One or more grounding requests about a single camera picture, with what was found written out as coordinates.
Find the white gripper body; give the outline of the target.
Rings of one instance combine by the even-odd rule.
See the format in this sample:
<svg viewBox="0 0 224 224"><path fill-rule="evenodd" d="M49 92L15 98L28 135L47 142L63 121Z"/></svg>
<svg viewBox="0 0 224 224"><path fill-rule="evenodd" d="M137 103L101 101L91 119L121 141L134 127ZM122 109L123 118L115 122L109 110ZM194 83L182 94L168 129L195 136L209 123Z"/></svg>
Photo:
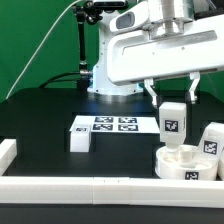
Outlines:
<svg viewBox="0 0 224 224"><path fill-rule="evenodd" d="M137 30L108 45L108 78L117 85L223 69L224 14L187 23L181 35L150 40Z"/></svg>

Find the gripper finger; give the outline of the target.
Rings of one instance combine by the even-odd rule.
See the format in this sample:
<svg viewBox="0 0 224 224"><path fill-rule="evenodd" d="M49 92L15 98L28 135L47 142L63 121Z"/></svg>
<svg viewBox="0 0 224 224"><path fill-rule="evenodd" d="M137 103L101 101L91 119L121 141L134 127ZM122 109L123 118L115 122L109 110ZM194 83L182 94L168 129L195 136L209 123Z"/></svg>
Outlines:
<svg viewBox="0 0 224 224"><path fill-rule="evenodd" d="M154 81L152 79L145 79L144 80L144 87L147 90L147 92L152 97L152 105L157 108L159 106L159 96L155 92L154 88Z"/></svg>
<svg viewBox="0 0 224 224"><path fill-rule="evenodd" d="M189 87L189 90L186 93L186 101L189 103L195 103L197 101L197 96L195 91L200 82L200 72L199 71L191 72L189 74L189 78L191 80L191 85Z"/></svg>

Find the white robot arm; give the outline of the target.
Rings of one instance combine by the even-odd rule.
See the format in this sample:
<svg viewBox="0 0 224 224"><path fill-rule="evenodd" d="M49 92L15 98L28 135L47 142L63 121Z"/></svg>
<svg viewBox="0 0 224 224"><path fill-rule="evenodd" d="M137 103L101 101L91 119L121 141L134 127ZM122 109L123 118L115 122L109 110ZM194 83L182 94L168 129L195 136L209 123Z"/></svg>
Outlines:
<svg viewBox="0 0 224 224"><path fill-rule="evenodd" d="M157 105L155 81L188 76L194 102L200 75L224 70L224 6L211 0L141 0L120 13L123 6L124 0L93 0L103 19L92 95L112 101L148 91Z"/></svg>

